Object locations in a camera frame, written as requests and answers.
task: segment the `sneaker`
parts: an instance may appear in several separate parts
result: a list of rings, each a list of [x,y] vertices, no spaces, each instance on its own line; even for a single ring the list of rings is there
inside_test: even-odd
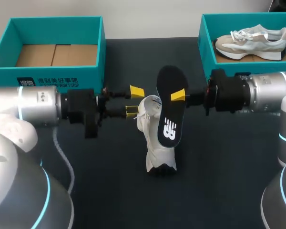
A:
[[[177,170],[174,148],[163,147],[158,140],[158,125],[162,103],[158,96],[150,95],[139,105],[136,117],[138,129],[147,142],[146,170],[148,173],[174,173]]]
[[[231,31],[214,41],[216,50],[233,60],[253,54],[263,59],[280,61],[285,55],[286,28],[267,30],[261,25]]]

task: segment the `cable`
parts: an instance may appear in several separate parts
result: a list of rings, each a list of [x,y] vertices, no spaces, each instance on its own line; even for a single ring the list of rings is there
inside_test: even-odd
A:
[[[70,162],[68,161],[66,155],[63,153],[63,150],[61,149],[58,140],[57,140],[57,127],[53,128],[53,142],[54,145],[58,151],[58,153],[61,155],[62,159],[64,160],[64,162],[66,163],[69,172],[70,172],[70,176],[71,176],[71,181],[70,181],[70,185],[68,188],[68,193],[69,195],[72,193],[73,187],[74,187],[74,181],[75,181],[75,174],[74,174],[74,170],[72,168],[72,165],[70,164]]]

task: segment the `black insole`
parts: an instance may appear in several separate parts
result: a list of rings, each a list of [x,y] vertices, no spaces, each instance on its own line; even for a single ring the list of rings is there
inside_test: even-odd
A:
[[[182,134],[182,123],[185,101],[171,101],[171,94],[188,89],[183,72],[175,66],[163,67],[157,78],[157,92],[162,101],[162,109],[158,126],[158,140],[164,147],[175,147]]]

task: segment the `black table surface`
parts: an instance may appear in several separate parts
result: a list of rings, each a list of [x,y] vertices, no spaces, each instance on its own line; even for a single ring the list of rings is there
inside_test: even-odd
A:
[[[167,64],[181,68],[191,88],[206,85],[197,38],[107,40],[105,84],[132,84],[156,93],[156,77]],[[110,101],[108,107],[139,100]],[[58,140],[75,172],[74,229],[263,229],[260,201],[279,172],[279,118],[230,114],[202,107],[186,110],[183,138],[175,149],[177,174],[146,173],[146,141],[134,120],[107,119],[97,139],[83,126],[62,122]],[[31,152],[68,187],[67,167],[51,129],[38,129]]]

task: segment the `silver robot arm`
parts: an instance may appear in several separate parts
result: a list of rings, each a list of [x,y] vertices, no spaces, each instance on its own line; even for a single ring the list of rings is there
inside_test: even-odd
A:
[[[201,94],[196,93],[196,98],[202,98]],[[200,103],[207,114],[212,107],[232,113],[244,108],[251,112],[281,111],[278,161],[284,168],[264,190],[260,209],[266,229],[286,229],[286,72],[250,75],[243,81],[239,77],[227,78],[223,70],[215,70]]]
[[[0,88],[0,229],[71,229],[69,193],[27,154],[38,140],[34,127],[68,119],[84,125],[86,138],[95,138],[103,118],[138,113],[105,106],[110,98],[132,98],[134,89],[95,96],[93,89],[61,94],[56,87]]]

